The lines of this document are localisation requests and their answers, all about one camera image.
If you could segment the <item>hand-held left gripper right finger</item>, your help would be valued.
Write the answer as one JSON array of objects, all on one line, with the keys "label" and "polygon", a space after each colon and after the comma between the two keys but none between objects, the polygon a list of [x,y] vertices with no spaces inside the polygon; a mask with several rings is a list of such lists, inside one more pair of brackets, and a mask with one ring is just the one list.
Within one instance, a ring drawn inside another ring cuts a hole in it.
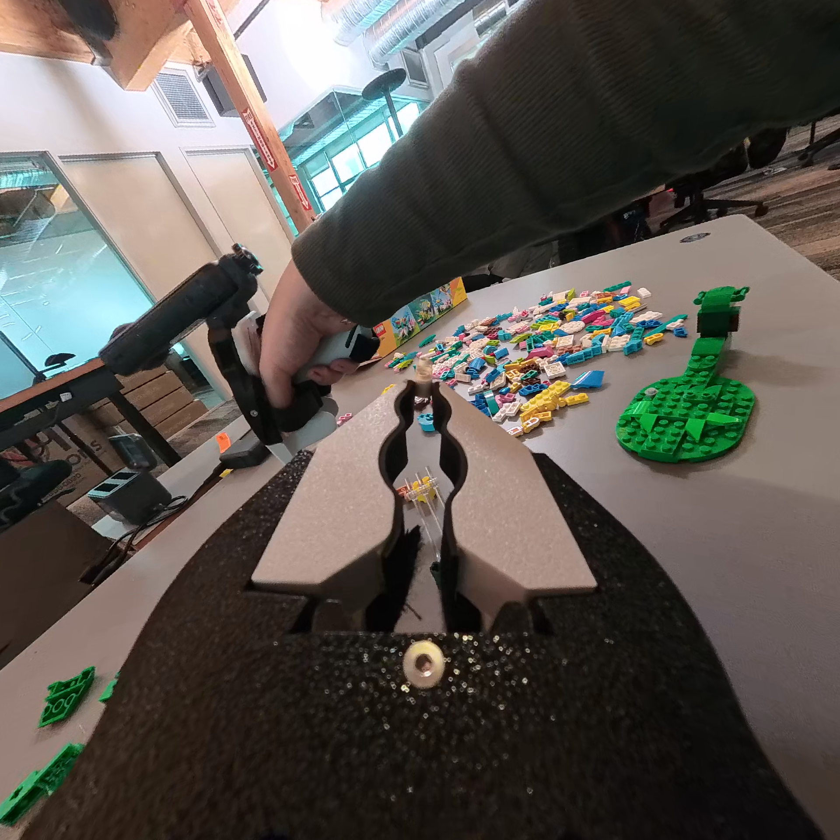
[{"label": "hand-held left gripper right finger", "polygon": [[444,507],[439,590],[448,632],[488,629],[508,604],[583,595],[597,583],[532,451],[433,385]]}]

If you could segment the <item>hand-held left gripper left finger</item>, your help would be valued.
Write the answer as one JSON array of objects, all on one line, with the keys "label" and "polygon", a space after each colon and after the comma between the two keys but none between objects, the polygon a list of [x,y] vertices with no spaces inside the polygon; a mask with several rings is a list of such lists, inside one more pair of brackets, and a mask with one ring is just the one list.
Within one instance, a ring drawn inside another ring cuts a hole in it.
[{"label": "hand-held left gripper left finger", "polygon": [[352,625],[396,629],[417,561],[394,483],[407,464],[416,384],[373,401],[315,448],[251,577],[254,589],[336,602]]}]

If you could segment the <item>pile of colourful toy bricks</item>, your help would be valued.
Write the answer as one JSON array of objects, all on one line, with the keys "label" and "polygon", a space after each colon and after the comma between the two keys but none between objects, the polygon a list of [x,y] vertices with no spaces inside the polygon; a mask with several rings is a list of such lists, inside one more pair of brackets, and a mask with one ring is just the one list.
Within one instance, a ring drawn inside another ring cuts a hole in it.
[{"label": "pile of colourful toy bricks", "polygon": [[630,358],[674,335],[690,336],[688,316],[648,306],[650,292],[616,285],[603,290],[544,292],[536,304],[473,318],[447,333],[398,348],[385,368],[414,373],[427,354],[433,382],[460,392],[480,413],[520,437],[550,424],[556,413],[585,404],[602,386],[599,372],[577,371],[605,357]]}]

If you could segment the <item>grey desk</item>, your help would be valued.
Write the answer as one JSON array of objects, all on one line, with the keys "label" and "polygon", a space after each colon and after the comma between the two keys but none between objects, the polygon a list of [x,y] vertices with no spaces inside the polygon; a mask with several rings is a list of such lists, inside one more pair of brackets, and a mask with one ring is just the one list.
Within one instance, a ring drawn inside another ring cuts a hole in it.
[{"label": "grey desk", "polygon": [[[223,479],[2,671],[2,838],[838,838],[838,283],[745,216],[477,294],[455,323],[621,280],[651,309],[750,287],[723,374],[730,454],[648,463],[615,425],[689,339],[519,441],[595,573],[486,631],[352,633],[250,579],[312,457]],[[38,728],[48,685],[97,677]]]}]

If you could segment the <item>person's right hand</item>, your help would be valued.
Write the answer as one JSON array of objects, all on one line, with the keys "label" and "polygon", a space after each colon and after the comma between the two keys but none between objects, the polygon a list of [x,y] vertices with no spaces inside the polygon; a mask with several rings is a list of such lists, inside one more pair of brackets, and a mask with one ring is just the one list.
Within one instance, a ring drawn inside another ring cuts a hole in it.
[{"label": "person's right hand", "polygon": [[261,334],[259,374],[273,407],[282,410],[293,402],[293,378],[320,342],[351,327],[318,298],[291,261],[278,280]]}]

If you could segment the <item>black flat box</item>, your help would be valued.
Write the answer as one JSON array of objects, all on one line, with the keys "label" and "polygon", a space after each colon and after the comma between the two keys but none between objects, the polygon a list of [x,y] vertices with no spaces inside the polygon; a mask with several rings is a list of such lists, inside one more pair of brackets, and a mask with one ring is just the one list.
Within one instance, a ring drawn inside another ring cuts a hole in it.
[{"label": "black flat box", "polygon": [[253,432],[241,437],[220,453],[222,469],[249,469],[264,463],[270,456],[268,447]]}]

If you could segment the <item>stack of cardboard boxes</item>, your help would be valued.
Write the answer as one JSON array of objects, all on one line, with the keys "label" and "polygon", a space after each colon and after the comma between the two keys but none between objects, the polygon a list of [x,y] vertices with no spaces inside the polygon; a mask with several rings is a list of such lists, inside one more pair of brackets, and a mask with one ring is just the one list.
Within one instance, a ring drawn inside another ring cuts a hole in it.
[{"label": "stack of cardboard boxes", "polygon": [[[207,413],[173,371],[157,371],[122,377],[122,394],[164,438],[171,438]],[[82,413],[71,416],[38,435],[37,453],[42,461],[64,460],[70,476],[48,496],[67,507],[90,489],[124,467],[110,438],[133,434],[135,428],[121,411],[104,398]]]}]

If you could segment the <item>small grey device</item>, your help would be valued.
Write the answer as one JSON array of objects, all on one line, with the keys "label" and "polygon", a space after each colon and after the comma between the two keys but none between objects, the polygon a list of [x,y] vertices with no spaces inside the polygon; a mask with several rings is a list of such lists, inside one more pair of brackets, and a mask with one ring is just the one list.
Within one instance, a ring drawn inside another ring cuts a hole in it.
[{"label": "small grey device", "polygon": [[128,469],[148,472],[159,465],[156,453],[139,434],[116,434],[108,442]]}]

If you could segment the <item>black charging dock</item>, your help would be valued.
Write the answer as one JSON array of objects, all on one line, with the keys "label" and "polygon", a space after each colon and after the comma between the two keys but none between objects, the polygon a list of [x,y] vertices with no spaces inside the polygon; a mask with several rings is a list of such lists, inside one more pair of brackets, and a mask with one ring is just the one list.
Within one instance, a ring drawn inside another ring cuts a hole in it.
[{"label": "black charging dock", "polygon": [[172,494],[147,471],[121,469],[96,485],[87,498],[117,521],[139,527],[173,502]]}]

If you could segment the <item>green toy brick plant model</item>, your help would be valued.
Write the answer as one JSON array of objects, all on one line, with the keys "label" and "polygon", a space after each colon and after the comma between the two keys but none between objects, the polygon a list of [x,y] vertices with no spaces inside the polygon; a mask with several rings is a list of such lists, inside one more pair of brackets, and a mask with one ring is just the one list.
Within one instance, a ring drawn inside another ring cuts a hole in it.
[{"label": "green toy brick plant model", "polygon": [[658,463],[694,464],[740,445],[756,396],[720,368],[749,290],[726,286],[698,293],[698,335],[686,368],[639,391],[617,419],[616,440],[626,452]]}]

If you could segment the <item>dark brown panel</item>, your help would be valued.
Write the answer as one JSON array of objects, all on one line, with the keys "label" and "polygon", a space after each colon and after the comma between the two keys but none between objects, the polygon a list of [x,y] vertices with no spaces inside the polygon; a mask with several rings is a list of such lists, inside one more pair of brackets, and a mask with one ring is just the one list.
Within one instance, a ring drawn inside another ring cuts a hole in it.
[{"label": "dark brown panel", "polygon": [[84,577],[110,543],[57,501],[2,533],[2,667],[87,596]]}]

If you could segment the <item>black round ceiling speaker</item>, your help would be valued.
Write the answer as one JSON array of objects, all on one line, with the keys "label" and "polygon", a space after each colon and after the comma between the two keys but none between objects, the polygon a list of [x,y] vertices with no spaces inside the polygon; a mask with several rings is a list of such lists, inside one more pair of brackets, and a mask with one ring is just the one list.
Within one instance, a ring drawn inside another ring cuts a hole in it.
[{"label": "black round ceiling speaker", "polygon": [[85,36],[111,40],[119,32],[119,21],[110,1],[58,1],[73,26]]}]

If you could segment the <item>black floor lamp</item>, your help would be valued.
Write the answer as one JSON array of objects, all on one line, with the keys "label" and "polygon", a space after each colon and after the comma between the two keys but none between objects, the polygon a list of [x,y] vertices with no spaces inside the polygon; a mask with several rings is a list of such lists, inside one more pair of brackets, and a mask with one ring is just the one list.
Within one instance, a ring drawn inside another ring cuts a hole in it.
[{"label": "black floor lamp", "polygon": [[361,92],[362,99],[366,102],[385,100],[398,139],[403,137],[403,127],[398,117],[392,94],[405,80],[406,71],[403,68],[389,69],[375,79],[372,79]]}]

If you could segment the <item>white wall vent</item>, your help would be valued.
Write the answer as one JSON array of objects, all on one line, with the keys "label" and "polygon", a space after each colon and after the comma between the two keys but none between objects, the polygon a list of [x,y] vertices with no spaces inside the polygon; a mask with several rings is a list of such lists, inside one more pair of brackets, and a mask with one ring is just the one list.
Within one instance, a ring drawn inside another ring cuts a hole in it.
[{"label": "white wall vent", "polygon": [[177,129],[210,130],[215,121],[202,100],[189,70],[165,67],[154,78],[152,89]]}]

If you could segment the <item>long silver air duct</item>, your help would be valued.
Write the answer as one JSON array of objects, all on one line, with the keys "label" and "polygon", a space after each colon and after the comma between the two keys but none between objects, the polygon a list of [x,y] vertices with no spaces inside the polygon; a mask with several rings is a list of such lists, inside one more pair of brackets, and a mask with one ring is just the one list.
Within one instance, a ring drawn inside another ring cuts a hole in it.
[{"label": "long silver air duct", "polygon": [[472,57],[495,34],[517,1],[328,1],[321,17],[339,46],[363,39],[371,63],[383,66],[400,51],[424,49],[454,23],[472,18],[472,35],[449,51],[455,63]]}]

